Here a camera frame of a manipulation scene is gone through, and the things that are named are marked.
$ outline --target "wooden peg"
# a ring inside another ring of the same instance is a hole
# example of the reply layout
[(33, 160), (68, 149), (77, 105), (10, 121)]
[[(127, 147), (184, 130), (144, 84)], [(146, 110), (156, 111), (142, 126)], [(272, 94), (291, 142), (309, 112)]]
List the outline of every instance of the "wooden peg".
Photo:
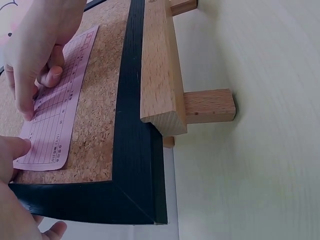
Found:
[(175, 138), (173, 136), (166, 136), (163, 138), (163, 147), (172, 149), (175, 146)]
[(140, 119), (160, 133), (187, 132), (184, 88), (169, 0), (145, 0)]
[(170, 0), (172, 16), (197, 8), (197, 0)]
[(187, 124), (229, 122), (236, 115), (229, 89), (185, 92), (184, 104)]

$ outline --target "black frame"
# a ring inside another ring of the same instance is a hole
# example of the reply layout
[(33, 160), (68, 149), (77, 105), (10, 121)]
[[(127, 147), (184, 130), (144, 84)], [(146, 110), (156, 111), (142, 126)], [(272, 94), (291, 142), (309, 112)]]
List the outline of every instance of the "black frame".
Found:
[(140, 120), (145, 0), (132, 0), (116, 101), (112, 180), (9, 187), (32, 214), (104, 224), (167, 224), (163, 138)]

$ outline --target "cork board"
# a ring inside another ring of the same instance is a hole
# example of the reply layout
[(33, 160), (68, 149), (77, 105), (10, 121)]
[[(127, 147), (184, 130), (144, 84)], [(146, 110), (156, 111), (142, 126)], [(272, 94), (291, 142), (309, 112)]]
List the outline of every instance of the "cork board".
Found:
[[(99, 25), (79, 97), (69, 156), (60, 170), (21, 171), (16, 183), (60, 184), (109, 181), (115, 109), (130, 0), (107, 0), (83, 14), (76, 33)], [(23, 124), (0, 77), (0, 134), (17, 136)]]

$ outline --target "white surface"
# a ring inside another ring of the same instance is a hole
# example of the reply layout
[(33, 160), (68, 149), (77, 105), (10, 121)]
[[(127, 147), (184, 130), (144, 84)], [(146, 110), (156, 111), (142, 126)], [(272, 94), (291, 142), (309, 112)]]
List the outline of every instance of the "white surface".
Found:
[[(108, 225), (66, 221), (65, 240), (179, 240), (174, 158), (164, 148), (165, 187), (168, 225)], [(44, 232), (57, 220), (45, 218), (39, 229)]]
[(174, 23), (185, 91), (239, 109), (177, 137), (180, 240), (320, 239), (320, 1), (199, 0)]

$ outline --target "pink paper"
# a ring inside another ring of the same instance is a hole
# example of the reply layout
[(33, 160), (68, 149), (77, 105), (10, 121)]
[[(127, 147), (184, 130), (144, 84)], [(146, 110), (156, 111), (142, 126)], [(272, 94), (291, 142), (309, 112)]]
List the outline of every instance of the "pink paper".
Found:
[(57, 170), (67, 161), (82, 82), (97, 30), (94, 26), (63, 48), (65, 65), (60, 84), (41, 88), (33, 120), (23, 124), (20, 137), (30, 139), (31, 150), (13, 162), (15, 169)]

